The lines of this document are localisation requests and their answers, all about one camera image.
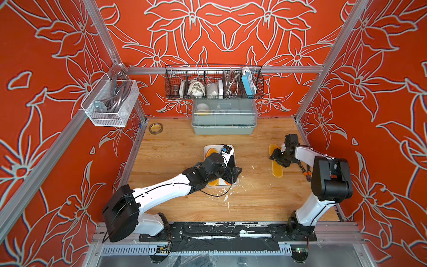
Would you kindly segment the yellow insole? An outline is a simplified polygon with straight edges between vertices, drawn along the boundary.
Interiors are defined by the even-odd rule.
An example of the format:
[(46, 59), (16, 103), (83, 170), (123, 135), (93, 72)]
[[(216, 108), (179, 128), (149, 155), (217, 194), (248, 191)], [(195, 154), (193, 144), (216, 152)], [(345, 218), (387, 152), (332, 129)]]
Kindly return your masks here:
[[(275, 149), (278, 149), (278, 145), (276, 144), (270, 144), (269, 145), (269, 154), (270, 156), (273, 154)], [(276, 161), (271, 160), (271, 168), (272, 168), (272, 175), (276, 178), (282, 178), (283, 177), (283, 169), (282, 166), (279, 165)]]
[[(212, 155), (213, 153), (217, 153), (218, 151), (215, 148), (211, 148), (207, 151), (206, 153), (206, 157), (209, 157), (210, 155)], [(208, 186), (210, 187), (215, 187), (219, 185), (219, 179), (216, 179), (214, 181), (211, 181), (208, 183)]]

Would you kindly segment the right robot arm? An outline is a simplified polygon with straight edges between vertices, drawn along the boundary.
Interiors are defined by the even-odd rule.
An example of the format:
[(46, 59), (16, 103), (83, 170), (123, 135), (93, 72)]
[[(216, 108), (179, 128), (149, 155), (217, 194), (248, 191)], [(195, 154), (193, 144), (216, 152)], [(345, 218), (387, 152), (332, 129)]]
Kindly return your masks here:
[(283, 169), (297, 164), (309, 180), (311, 194), (288, 220), (288, 232), (314, 231), (318, 220), (333, 206), (353, 195), (350, 166), (347, 160), (334, 158), (302, 145), (296, 134), (288, 134), (281, 146), (269, 146), (269, 159), (275, 177), (283, 176)]

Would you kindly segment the white storage tray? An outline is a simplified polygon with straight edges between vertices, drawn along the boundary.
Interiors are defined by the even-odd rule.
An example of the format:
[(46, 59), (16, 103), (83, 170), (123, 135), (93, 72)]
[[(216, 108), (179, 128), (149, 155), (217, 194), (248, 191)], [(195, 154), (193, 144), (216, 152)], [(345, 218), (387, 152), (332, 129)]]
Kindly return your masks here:
[(225, 188), (227, 186), (235, 186), (238, 184), (239, 170), (237, 169), (235, 160), (235, 149), (232, 145), (208, 145), (204, 147), (204, 158), (214, 152), (225, 157), (224, 163), (227, 165), (226, 173), (222, 178), (209, 182), (209, 188)]

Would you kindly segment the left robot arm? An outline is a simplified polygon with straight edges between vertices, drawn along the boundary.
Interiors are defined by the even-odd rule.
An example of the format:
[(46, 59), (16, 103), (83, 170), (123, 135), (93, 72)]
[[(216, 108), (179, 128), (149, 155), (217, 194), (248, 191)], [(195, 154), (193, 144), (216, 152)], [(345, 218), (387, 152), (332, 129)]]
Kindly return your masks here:
[(233, 184), (241, 172), (233, 155), (215, 152), (170, 180), (137, 189), (128, 184), (121, 186), (102, 210), (106, 225), (104, 241), (115, 243), (131, 234), (159, 235), (169, 223), (162, 213), (153, 215), (147, 211), (174, 198), (202, 191), (217, 179)]

